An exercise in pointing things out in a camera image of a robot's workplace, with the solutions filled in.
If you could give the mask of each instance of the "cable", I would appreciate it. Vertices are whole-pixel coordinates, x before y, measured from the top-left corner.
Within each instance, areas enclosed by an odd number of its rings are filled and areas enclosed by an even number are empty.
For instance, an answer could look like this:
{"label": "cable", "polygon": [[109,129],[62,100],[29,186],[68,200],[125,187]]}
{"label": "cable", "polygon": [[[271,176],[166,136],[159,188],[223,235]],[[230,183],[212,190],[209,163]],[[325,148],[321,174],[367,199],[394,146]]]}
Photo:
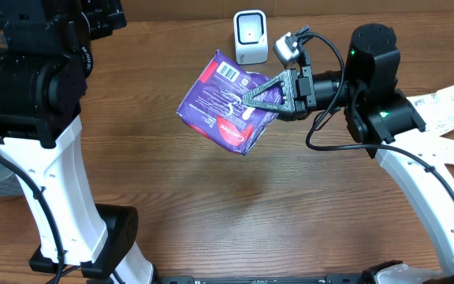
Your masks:
{"label": "cable", "polygon": [[[353,150],[353,149],[380,150],[380,149],[382,149],[382,150],[395,151],[402,155],[406,155],[407,157],[409,157],[409,158],[415,160],[417,163],[421,164],[425,168],[426,172],[432,173],[434,175],[434,177],[446,189],[446,191],[448,192],[449,196],[451,197],[451,199],[453,200],[453,203],[454,203],[454,192],[453,192],[451,186],[449,186],[448,182],[436,171],[435,167],[429,165],[427,162],[423,161],[422,159],[420,159],[419,157],[417,157],[416,155],[413,155],[412,153],[410,153],[408,151],[405,151],[405,150],[397,148],[397,147],[389,146],[389,145],[383,145],[383,144],[352,144],[352,145],[339,145],[339,146],[316,146],[311,143],[311,136],[313,135],[314,131],[321,128],[321,127],[318,127],[318,125],[320,125],[320,123],[323,121],[323,119],[325,119],[325,116],[327,114],[329,114],[329,113],[332,114],[332,110],[335,107],[336,101],[339,98],[340,90],[342,89],[343,83],[344,83],[344,61],[343,61],[343,58],[341,57],[341,54],[337,50],[337,48],[325,36],[320,35],[315,32],[306,32],[306,33],[302,34],[300,36],[300,40],[307,41],[313,37],[317,37],[317,38],[321,39],[325,44],[327,44],[330,47],[330,49],[332,49],[332,51],[336,55],[337,60],[339,61],[339,65],[340,65],[340,83],[339,83],[339,86],[336,90],[336,93],[334,94],[334,97],[333,97],[330,105],[327,107],[327,109],[325,111],[323,111],[317,115],[318,119],[315,118],[315,121],[306,136],[306,146],[308,146],[310,149],[313,149],[316,151],[342,151],[342,150]],[[356,113],[355,101],[356,101],[357,95],[358,95],[358,92],[355,94],[355,97],[352,98],[353,104],[350,106],[352,109],[353,117],[354,117],[354,112]]]}
{"label": "cable", "polygon": [[57,258],[58,258],[58,270],[57,270],[57,275],[55,276],[55,281],[54,284],[59,283],[59,280],[61,279],[61,273],[62,270],[64,269],[64,254],[65,251],[62,247],[61,243],[61,237],[59,236],[59,229],[57,228],[57,224],[55,223],[54,216],[52,215],[52,212],[50,211],[50,208],[48,207],[47,201],[43,197],[43,190],[40,190],[38,186],[34,183],[34,181],[23,171],[21,170],[18,166],[14,165],[11,163],[9,160],[3,158],[0,156],[0,164],[8,168],[8,170],[11,170],[14,172],[24,183],[32,190],[33,197],[38,200],[39,205],[41,206],[43,210],[43,214],[47,218],[48,225],[50,226],[50,231],[52,232],[52,235],[54,236],[54,242],[55,246],[57,249]]}
{"label": "cable", "polygon": [[[70,268],[64,270],[62,273],[61,273],[61,277],[64,277],[66,275],[68,275],[69,273],[75,271],[76,269],[80,268],[80,266],[71,266]],[[52,279],[50,279],[46,284],[51,284],[52,282],[55,281],[57,277],[53,277]]]}
{"label": "cable", "polygon": [[115,279],[117,280],[118,284],[125,284],[125,282],[122,280],[118,272],[115,270],[113,271],[113,276],[115,276]]}

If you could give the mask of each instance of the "wooden surface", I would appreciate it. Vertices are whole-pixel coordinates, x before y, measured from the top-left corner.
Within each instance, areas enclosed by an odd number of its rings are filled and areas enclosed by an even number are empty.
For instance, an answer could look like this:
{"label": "wooden surface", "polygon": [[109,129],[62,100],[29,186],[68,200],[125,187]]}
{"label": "wooden surface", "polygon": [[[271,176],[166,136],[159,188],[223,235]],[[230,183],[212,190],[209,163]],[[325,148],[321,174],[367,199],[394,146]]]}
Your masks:
{"label": "wooden surface", "polygon": [[[343,52],[354,28],[393,26],[407,95],[454,84],[454,12],[279,17],[271,41],[309,24]],[[337,69],[309,42],[315,72]],[[233,56],[231,20],[129,24],[93,44],[82,99],[82,145],[96,202],[137,207],[137,242],[163,275],[308,276],[392,259],[438,268],[430,239],[390,176],[365,151],[304,145],[311,119],[274,122],[242,157],[188,128],[176,109],[214,52]],[[249,70],[274,76],[271,53]],[[454,132],[448,137],[454,139]],[[342,115],[316,144],[352,142]],[[454,175],[454,166],[449,167]],[[39,244],[21,197],[0,199],[0,283],[44,283],[28,259]],[[64,283],[82,283],[78,273]]]}
{"label": "wooden surface", "polygon": [[128,21],[232,19],[244,9],[268,17],[454,11],[446,0],[121,0]]}

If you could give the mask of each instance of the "black cable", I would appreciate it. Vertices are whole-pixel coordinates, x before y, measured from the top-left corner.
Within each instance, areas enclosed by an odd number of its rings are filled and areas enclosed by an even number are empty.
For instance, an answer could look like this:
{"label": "black cable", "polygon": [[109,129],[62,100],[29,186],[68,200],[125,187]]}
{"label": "black cable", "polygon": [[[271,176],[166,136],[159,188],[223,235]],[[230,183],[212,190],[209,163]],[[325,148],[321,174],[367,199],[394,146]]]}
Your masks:
{"label": "black cable", "polygon": [[115,270],[113,271],[113,276],[115,276],[115,279],[117,280],[118,284],[125,284],[125,282],[122,280],[118,272]]}
{"label": "black cable", "polygon": [[43,197],[43,191],[38,188],[38,186],[34,183],[34,181],[18,166],[11,163],[9,160],[0,156],[0,164],[8,168],[14,172],[24,183],[31,189],[33,197],[38,200],[39,206],[41,206],[43,210],[43,214],[47,218],[48,225],[50,226],[50,231],[54,236],[54,242],[57,249],[57,258],[58,258],[58,270],[57,275],[55,276],[54,284],[58,284],[59,280],[61,279],[61,273],[64,269],[64,254],[65,251],[62,247],[61,238],[59,236],[59,229],[57,228],[57,224],[55,223],[54,216],[48,207],[47,201]]}
{"label": "black cable", "polygon": [[[341,151],[341,150],[353,150],[353,149],[380,150],[380,149],[382,149],[382,150],[395,151],[402,155],[406,155],[407,157],[409,157],[409,158],[415,160],[416,162],[418,162],[419,164],[421,164],[425,168],[426,172],[431,172],[434,175],[434,177],[444,186],[444,188],[446,189],[446,191],[448,192],[448,194],[450,195],[451,199],[454,202],[454,192],[453,192],[451,186],[449,186],[448,182],[436,171],[435,167],[429,165],[427,162],[423,161],[422,159],[420,159],[419,157],[417,157],[416,155],[413,155],[412,153],[410,153],[408,151],[405,151],[405,150],[397,148],[397,147],[389,146],[389,145],[383,145],[383,144],[352,144],[352,145],[339,145],[339,146],[316,146],[311,143],[311,136],[313,135],[314,131],[316,131],[318,125],[323,121],[323,119],[325,118],[325,116],[328,113],[332,113],[332,109],[335,107],[336,101],[339,98],[339,92],[342,89],[343,83],[344,83],[344,61],[343,61],[343,58],[341,57],[341,54],[337,50],[337,48],[326,37],[324,37],[323,35],[319,35],[315,32],[307,32],[306,34],[302,35],[302,38],[307,39],[307,40],[309,40],[313,37],[317,37],[317,38],[321,39],[325,44],[327,44],[330,47],[330,49],[332,49],[332,51],[336,55],[337,60],[339,61],[339,65],[340,65],[340,83],[339,83],[336,93],[334,94],[332,102],[330,103],[330,105],[327,107],[327,109],[324,112],[322,112],[321,114],[318,114],[318,119],[316,121],[314,121],[309,133],[307,133],[306,146],[308,146],[310,149],[313,149],[316,151]],[[353,105],[350,106],[352,109],[352,114],[353,114],[353,112],[356,112],[355,101],[356,101],[357,95],[358,95],[358,93],[355,94],[355,97],[352,100]]]}
{"label": "black cable", "polygon": [[[70,268],[64,270],[62,273],[61,273],[61,277],[64,277],[66,275],[68,275],[69,273],[75,271],[76,269],[80,268],[80,266],[71,266]],[[56,277],[53,277],[52,279],[50,279],[46,284],[51,284],[55,281],[55,279],[57,278]]]}

